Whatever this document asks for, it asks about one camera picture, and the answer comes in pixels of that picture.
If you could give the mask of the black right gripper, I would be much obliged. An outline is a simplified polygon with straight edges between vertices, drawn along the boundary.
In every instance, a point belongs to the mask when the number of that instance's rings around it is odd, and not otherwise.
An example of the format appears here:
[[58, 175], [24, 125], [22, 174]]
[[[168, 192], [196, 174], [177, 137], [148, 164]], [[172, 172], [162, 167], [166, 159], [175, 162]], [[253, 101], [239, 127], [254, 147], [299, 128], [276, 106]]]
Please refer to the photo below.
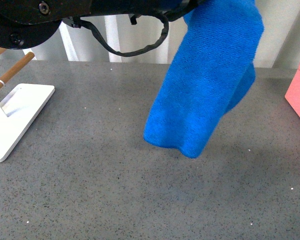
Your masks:
[[169, 23], [203, 4], [202, 0], [0, 0], [0, 48], [23, 50], [47, 41], [61, 23], [84, 27], [107, 50], [99, 30], [84, 17], [128, 15], [132, 25], [137, 18], [150, 16], [163, 23], [159, 39], [147, 45], [153, 50], [168, 36]]

